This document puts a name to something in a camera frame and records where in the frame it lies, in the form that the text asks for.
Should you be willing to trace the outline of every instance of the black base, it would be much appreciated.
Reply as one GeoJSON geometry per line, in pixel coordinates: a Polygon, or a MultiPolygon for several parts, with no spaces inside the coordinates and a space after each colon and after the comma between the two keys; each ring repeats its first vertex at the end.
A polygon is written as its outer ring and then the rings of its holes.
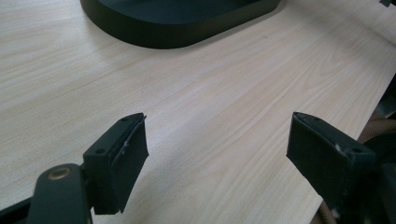
{"type": "Polygon", "coordinates": [[[80,0],[106,33],[141,47],[176,49],[273,11],[280,0],[80,0]]]}

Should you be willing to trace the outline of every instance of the light wood grain surface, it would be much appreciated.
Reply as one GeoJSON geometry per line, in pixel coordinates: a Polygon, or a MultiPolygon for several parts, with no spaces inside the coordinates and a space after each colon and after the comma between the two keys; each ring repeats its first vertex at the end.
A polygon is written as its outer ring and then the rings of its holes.
{"type": "Polygon", "coordinates": [[[321,201],[286,158],[293,111],[357,138],[396,71],[396,8],[286,0],[204,42],[123,43],[79,1],[0,2],[0,209],[117,119],[150,156],[122,215],[96,223],[308,223],[321,201]]]}

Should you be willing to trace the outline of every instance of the screw hole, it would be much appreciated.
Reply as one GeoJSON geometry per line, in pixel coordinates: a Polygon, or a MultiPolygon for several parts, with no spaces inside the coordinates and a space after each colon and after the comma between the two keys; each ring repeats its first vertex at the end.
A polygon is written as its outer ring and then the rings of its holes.
{"type": "Polygon", "coordinates": [[[68,176],[70,174],[70,172],[72,172],[72,170],[70,168],[61,167],[61,168],[58,168],[58,169],[52,171],[49,174],[49,179],[50,180],[62,179],[64,177],[68,176]]]}
{"type": "Polygon", "coordinates": [[[96,152],[96,154],[102,154],[105,152],[105,150],[103,148],[99,148],[95,152],[96,152]]]}
{"type": "Polygon", "coordinates": [[[352,151],[356,152],[356,153],[362,153],[363,152],[360,148],[353,148],[352,151]]]}

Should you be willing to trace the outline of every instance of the metal rivet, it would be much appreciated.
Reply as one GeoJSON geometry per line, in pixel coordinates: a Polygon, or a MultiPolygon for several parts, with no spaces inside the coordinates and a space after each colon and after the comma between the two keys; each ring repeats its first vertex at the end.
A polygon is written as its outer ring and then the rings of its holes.
{"type": "Polygon", "coordinates": [[[72,170],[70,168],[61,167],[61,168],[58,168],[58,169],[52,171],[51,173],[49,173],[49,179],[50,180],[62,179],[64,177],[68,176],[71,172],[72,172],[72,170]]]}

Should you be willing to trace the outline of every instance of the black plastic part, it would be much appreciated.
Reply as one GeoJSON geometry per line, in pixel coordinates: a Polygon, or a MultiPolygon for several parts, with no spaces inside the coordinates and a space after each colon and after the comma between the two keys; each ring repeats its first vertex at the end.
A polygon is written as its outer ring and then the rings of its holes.
{"type": "Polygon", "coordinates": [[[292,116],[287,156],[331,209],[343,206],[375,164],[372,150],[303,113],[292,116]]]}
{"type": "Polygon", "coordinates": [[[28,224],[91,222],[91,212],[78,165],[55,166],[37,179],[28,224]]]}
{"type": "Polygon", "coordinates": [[[393,76],[375,110],[384,118],[396,119],[396,75],[393,76]]]}
{"type": "Polygon", "coordinates": [[[382,5],[389,7],[390,4],[393,4],[394,6],[396,6],[396,0],[381,0],[379,1],[382,5]]]}
{"type": "Polygon", "coordinates": [[[273,11],[280,0],[80,0],[106,33],[130,44],[175,49],[273,11]]]}
{"type": "Polygon", "coordinates": [[[381,198],[387,211],[389,222],[396,224],[396,164],[388,163],[381,167],[381,198]]]}
{"type": "Polygon", "coordinates": [[[396,133],[383,133],[364,143],[376,154],[375,168],[385,163],[396,163],[396,133]]]}
{"type": "Polygon", "coordinates": [[[25,199],[15,203],[0,211],[0,223],[2,224],[24,224],[27,222],[27,215],[30,208],[31,199],[25,199]]]}
{"type": "Polygon", "coordinates": [[[144,119],[141,113],[120,119],[84,153],[95,214],[123,212],[149,155],[144,119]]]}

